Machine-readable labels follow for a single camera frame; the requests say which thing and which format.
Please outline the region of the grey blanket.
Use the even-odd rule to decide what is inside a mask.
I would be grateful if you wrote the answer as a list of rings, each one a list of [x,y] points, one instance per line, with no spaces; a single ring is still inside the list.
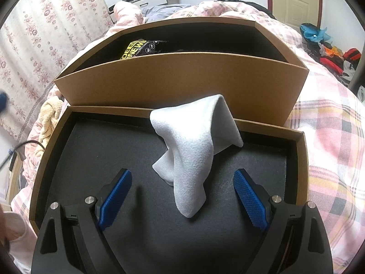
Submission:
[[[142,15],[145,23],[161,21],[170,15],[190,7],[190,4],[166,4],[159,6],[150,6],[142,9]]]

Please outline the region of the white soft cloth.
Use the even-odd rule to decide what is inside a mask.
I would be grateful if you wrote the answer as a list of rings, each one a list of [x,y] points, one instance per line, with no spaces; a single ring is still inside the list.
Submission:
[[[214,155],[231,145],[242,147],[240,132],[222,95],[153,110],[150,122],[167,146],[152,168],[173,186],[179,212],[191,218],[206,201],[203,184]]]

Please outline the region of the pile of colourful bags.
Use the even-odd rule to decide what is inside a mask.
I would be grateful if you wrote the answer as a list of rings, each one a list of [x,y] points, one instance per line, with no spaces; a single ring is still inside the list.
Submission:
[[[361,52],[350,48],[342,52],[340,48],[332,45],[326,30],[319,29],[310,23],[300,25],[304,49],[316,62],[323,65],[336,79],[348,87],[353,79],[361,59]]]

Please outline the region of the brown box lid tray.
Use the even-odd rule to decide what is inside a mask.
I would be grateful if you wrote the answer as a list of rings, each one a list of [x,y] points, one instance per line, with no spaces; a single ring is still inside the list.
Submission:
[[[269,194],[302,205],[308,198],[308,155],[300,131],[236,120],[244,145],[214,157],[205,182],[207,201],[192,218],[177,211],[173,190],[152,165],[166,146],[142,108],[69,107],[51,136],[41,160],[29,219],[39,232],[52,202],[79,203],[95,195],[117,172],[132,173],[132,188],[113,226],[112,238],[136,231],[153,237],[243,236],[254,234],[236,198],[233,173],[245,169]]]

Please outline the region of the yellow knitted cloth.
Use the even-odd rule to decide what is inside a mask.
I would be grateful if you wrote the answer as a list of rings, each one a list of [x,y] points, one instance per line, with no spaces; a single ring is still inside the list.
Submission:
[[[50,137],[58,124],[62,107],[63,101],[59,99],[58,96],[52,96],[43,103],[40,109],[38,117],[42,127],[38,136],[38,141],[44,147],[48,145]]]

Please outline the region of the pink plaid quilt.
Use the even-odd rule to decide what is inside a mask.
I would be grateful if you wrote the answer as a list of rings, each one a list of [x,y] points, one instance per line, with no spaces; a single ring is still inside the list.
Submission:
[[[309,200],[318,204],[328,235],[334,273],[345,273],[364,242],[364,106],[300,47],[299,33],[248,2],[204,1],[171,18],[252,18],[283,41],[309,69],[302,92],[284,127],[303,131],[309,156]],[[30,187],[11,207],[29,222],[30,196],[44,150],[25,146]]]

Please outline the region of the brown cardboard box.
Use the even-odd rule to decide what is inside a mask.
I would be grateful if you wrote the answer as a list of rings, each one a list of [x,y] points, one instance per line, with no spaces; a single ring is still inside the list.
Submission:
[[[161,53],[121,60],[138,39],[168,43]],[[157,109],[220,94],[235,118],[282,126],[308,72],[255,21],[187,17],[115,33],[65,68],[55,84],[74,106]]]

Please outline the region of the black yellow shoe shine packet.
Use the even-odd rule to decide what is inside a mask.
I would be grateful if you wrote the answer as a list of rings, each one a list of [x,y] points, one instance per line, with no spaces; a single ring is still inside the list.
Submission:
[[[130,59],[138,56],[145,55],[154,55],[161,53],[165,46],[167,45],[167,41],[163,40],[144,40],[138,39],[128,44],[127,48],[124,50],[120,59]]]

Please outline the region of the floral pink curtain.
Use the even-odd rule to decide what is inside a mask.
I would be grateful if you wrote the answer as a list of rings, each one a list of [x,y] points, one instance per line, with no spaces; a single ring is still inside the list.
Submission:
[[[111,26],[104,0],[19,0],[1,27],[1,127],[15,141],[28,137],[68,62]]]

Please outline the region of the cream wooden door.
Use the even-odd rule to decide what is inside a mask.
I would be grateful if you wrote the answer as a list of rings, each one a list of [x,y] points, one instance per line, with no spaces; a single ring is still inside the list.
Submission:
[[[319,27],[322,19],[322,0],[267,0],[275,18],[295,30],[303,23]]]

